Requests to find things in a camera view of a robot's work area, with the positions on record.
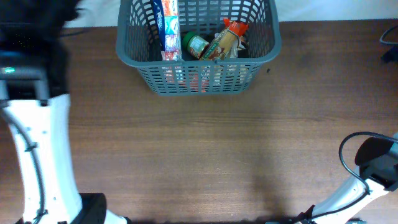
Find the grey plastic basket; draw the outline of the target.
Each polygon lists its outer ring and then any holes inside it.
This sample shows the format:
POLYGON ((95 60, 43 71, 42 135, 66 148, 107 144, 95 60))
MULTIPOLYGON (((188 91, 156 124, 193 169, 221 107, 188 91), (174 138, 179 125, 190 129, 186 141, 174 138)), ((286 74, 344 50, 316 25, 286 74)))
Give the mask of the grey plastic basket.
POLYGON ((274 1, 181 0, 178 7, 182 33, 192 31, 209 39, 225 28, 223 19, 231 19, 248 25, 244 34, 248 46, 238 58, 199 61, 183 50, 181 61, 164 61, 152 1, 122 0, 116 53, 159 95, 241 93, 281 50, 274 1))

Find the green lid glass jar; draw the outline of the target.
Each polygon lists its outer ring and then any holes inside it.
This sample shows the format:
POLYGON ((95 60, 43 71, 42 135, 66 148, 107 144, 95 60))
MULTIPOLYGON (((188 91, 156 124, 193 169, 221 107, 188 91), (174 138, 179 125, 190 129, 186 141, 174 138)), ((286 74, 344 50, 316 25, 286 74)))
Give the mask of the green lid glass jar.
POLYGON ((207 40, 194 32, 187 32, 182 40, 182 47, 196 59, 201 59, 209 44, 207 40))

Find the orange spaghetti packet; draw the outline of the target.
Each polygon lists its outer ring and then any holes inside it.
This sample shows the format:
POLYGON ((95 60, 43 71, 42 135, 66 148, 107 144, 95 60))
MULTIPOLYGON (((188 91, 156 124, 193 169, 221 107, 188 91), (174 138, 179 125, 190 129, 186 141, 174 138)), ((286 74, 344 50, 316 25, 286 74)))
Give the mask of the orange spaghetti packet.
MULTIPOLYGON (((223 22, 225 28, 216 33, 212 41, 208 41, 210 44, 206 51, 201 56, 204 61, 217 61, 224 60, 224 56, 231 49, 232 44, 239 37, 243 36, 248 30, 248 24, 244 22, 232 21, 231 19, 224 18, 223 22)), ((226 74, 226 65, 224 66, 224 71, 221 73, 222 78, 231 78, 232 75, 226 74)), ((216 85, 214 83, 215 76, 215 66, 205 65, 201 68, 201 73, 191 73, 190 74, 190 89, 194 92, 206 93, 210 90, 210 86, 215 87, 217 90, 221 88, 221 85, 216 85)))

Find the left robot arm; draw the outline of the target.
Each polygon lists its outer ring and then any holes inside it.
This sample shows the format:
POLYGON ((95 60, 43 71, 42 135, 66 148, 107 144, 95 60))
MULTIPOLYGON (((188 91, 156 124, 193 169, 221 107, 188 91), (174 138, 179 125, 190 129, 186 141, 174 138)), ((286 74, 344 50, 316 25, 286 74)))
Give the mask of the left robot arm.
POLYGON ((68 119, 63 26, 76 1, 1 2, 1 117, 11 132, 24 187, 21 223, 116 223, 102 193, 76 186, 68 119))

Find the colourful tissue pack box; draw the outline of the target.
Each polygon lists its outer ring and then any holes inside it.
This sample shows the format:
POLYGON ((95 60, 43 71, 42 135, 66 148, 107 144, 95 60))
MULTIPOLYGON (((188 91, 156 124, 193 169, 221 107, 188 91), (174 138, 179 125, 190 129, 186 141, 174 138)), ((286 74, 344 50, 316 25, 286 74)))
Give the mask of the colourful tissue pack box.
POLYGON ((155 23, 164 61, 182 61, 180 20, 177 0, 152 0, 155 23))

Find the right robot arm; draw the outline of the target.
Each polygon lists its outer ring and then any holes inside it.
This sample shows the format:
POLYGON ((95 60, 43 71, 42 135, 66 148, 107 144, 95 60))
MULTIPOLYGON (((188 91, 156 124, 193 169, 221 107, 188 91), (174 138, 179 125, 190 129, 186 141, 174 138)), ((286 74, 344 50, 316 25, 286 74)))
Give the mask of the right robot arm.
POLYGON ((339 146, 341 165, 350 177, 324 201, 301 213, 294 223, 347 223, 375 199, 397 190, 397 135, 361 131, 349 134, 339 146), (350 169, 343 148, 352 138, 366 136, 350 169))

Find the beige snack bag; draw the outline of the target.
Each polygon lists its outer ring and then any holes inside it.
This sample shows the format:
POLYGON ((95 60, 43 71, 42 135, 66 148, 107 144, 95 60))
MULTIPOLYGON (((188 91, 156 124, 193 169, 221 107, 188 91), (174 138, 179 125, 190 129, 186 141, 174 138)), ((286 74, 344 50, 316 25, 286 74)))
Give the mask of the beige snack bag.
MULTIPOLYGON (((246 39, 241 36, 238 38, 238 40, 235 40, 232 44, 231 49, 226 53, 224 56, 224 59, 232 59, 232 58, 237 58, 238 53, 243 53, 245 50, 247 50, 248 45, 246 42, 246 39)), ((227 65, 226 66, 226 74, 231 75, 236 71, 237 65, 227 65)), ((224 66, 221 65, 216 65, 215 66, 215 76, 214 76, 214 83, 216 85, 221 85, 221 73, 224 71, 224 66)))

